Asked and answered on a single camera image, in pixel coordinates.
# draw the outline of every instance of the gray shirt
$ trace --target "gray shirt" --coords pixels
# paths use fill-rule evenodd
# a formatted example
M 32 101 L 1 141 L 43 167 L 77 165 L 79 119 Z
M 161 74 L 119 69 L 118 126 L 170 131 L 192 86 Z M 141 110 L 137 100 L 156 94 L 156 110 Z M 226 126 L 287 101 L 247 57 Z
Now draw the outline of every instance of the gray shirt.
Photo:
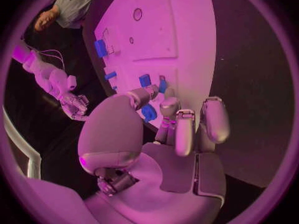
M 91 0 L 56 0 L 59 8 L 57 22 L 64 28 L 80 28 Z

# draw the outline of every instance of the blue object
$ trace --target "blue object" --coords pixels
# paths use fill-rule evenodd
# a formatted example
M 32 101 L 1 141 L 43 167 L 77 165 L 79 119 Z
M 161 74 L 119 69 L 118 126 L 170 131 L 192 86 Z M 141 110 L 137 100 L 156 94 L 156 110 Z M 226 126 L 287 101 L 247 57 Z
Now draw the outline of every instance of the blue object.
M 154 107 L 150 104 L 147 104 L 141 108 L 141 112 L 145 117 L 145 122 L 149 122 L 157 118 L 157 112 L 155 111 Z
M 140 76 L 139 80 L 140 80 L 141 87 L 146 87 L 146 86 L 151 85 L 150 75 L 149 74 L 145 74 L 143 76 Z
M 105 75 L 105 80 L 107 81 L 107 80 L 109 80 L 109 79 L 111 79 L 112 77 L 115 77 L 115 76 L 116 76 L 116 72 L 115 71 L 111 72 L 111 73 Z
M 106 45 L 103 40 L 95 41 L 95 47 L 100 58 L 108 55 Z
M 166 80 L 160 80 L 159 92 L 165 93 L 166 88 L 167 88 Z

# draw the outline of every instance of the person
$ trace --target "person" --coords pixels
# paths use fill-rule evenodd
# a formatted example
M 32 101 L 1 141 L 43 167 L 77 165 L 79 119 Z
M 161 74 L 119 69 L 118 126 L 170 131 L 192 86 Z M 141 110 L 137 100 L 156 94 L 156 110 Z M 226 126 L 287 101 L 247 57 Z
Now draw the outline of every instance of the person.
M 53 22 L 63 28 L 80 28 L 91 0 L 56 0 L 50 10 L 42 12 L 34 24 L 35 31 L 43 31 Z

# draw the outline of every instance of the robotic arm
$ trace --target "robotic arm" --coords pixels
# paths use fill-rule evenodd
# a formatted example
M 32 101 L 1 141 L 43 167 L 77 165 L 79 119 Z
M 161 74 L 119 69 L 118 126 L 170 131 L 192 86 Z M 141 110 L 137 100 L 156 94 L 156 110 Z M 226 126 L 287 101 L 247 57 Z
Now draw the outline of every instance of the robotic arm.
M 86 120 L 87 98 L 70 92 L 77 86 L 75 76 L 67 76 L 63 70 L 42 61 L 40 55 L 30 50 L 23 40 L 16 46 L 12 57 L 22 64 L 24 70 L 34 74 L 40 87 L 60 101 L 68 117 L 74 120 Z

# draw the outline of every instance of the circular hole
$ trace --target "circular hole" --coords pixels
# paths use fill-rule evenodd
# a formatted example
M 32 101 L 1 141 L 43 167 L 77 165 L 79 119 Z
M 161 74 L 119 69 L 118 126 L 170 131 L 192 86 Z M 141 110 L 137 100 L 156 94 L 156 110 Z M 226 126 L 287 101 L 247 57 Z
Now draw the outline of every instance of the circular hole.
M 133 18 L 135 21 L 139 21 L 142 18 L 142 11 L 140 8 L 136 8 L 133 13 Z

